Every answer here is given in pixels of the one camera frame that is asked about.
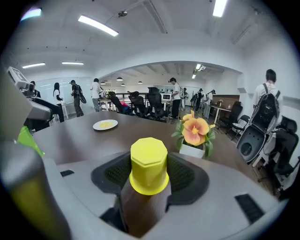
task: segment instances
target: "orange flower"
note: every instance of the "orange flower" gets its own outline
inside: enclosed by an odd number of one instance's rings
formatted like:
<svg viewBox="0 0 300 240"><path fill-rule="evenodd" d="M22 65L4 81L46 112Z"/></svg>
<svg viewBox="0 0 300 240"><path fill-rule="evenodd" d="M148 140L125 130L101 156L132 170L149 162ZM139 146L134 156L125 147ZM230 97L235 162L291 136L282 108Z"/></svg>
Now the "orange flower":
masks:
<svg viewBox="0 0 300 240"><path fill-rule="evenodd" d="M195 114L194 114L193 110L191 110L191 114L184 115L183 118L182 118L182 120L183 121L187 121L187 120L189 120L191 118L195 118Z"/></svg>
<svg viewBox="0 0 300 240"><path fill-rule="evenodd" d="M199 146L205 142L205 135L209 132L210 127L202 118L190 118L183 124L182 135L184 140L194 146Z"/></svg>

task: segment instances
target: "cup base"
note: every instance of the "cup base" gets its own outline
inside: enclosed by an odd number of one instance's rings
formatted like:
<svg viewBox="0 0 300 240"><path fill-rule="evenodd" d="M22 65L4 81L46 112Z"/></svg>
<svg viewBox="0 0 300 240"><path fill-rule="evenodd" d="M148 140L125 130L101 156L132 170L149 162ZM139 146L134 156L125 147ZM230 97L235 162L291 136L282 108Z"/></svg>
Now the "cup base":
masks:
<svg viewBox="0 0 300 240"><path fill-rule="evenodd" d="M165 189L165 187L168 185L169 175L166 173L163 184L160 185L158 188L152 189L152 190L145 189L145 188L141 187L139 184L137 184L135 179L132 176L132 172L129 175L129 181L130 181L130 184L133 187L133 189L135 191L137 191L138 193L143 194L143 195L155 195L155 194L158 194L161 191L163 191Z"/></svg>

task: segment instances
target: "backpack strap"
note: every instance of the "backpack strap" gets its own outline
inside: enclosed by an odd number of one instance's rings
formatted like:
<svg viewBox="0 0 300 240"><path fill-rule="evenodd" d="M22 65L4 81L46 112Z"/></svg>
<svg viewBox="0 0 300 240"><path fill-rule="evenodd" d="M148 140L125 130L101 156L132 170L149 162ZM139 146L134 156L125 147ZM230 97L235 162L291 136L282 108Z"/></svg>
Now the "backpack strap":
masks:
<svg viewBox="0 0 300 240"><path fill-rule="evenodd" d="M280 91L278 90L278 92L276 93L276 99L278 99L278 97L279 97L279 95L280 95Z"/></svg>
<svg viewBox="0 0 300 240"><path fill-rule="evenodd" d="M267 88L267 84L264 83L263 87L264 87L264 90L266 91L266 94L268 94L269 91L268 91L268 88Z"/></svg>

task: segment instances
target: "gray pants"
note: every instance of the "gray pants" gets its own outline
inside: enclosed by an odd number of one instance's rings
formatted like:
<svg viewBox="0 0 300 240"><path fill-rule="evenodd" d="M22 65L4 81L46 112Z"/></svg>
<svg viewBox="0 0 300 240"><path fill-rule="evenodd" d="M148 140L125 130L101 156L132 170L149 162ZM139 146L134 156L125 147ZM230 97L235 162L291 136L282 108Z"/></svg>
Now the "gray pants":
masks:
<svg viewBox="0 0 300 240"><path fill-rule="evenodd" d="M99 107L99 105L98 105L98 100L99 100L99 98L93 98L93 105L94 105L94 109L96 112L99 112L100 110L102 110L102 108Z"/></svg>
<svg viewBox="0 0 300 240"><path fill-rule="evenodd" d="M83 111L81 110L80 107L80 98L79 97L75 97L74 98L74 107L75 107L75 112L77 117L83 116Z"/></svg>
<svg viewBox="0 0 300 240"><path fill-rule="evenodd" d="M210 115L210 105L209 104L205 104L204 117L206 119L208 119L209 115Z"/></svg>

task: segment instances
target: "brown table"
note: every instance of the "brown table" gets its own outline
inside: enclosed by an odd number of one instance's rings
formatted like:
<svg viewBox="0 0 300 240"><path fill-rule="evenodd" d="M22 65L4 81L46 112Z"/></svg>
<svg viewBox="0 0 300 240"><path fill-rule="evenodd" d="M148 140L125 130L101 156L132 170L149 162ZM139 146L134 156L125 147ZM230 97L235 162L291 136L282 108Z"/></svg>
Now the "brown table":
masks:
<svg viewBox="0 0 300 240"><path fill-rule="evenodd" d="M99 132L92 128L97 121L106 119L117 120L117 127ZM34 134L34 140L48 157L53 158L57 164L63 164L129 151L134 142L144 137L160 139L169 152L178 152L175 147L176 138L171 137L175 127L175 124L100 111L38 131ZM227 136L219 132L212 142L214 153L209 158L210 161L227 165L255 180L250 168ZM194 157L182 157L194 164L199 161ZM134 191L127 181L121 194L129 233L141 237L165 214L166 199L171 194L171 186L169 183L161 193L145 196Z"/></svg>

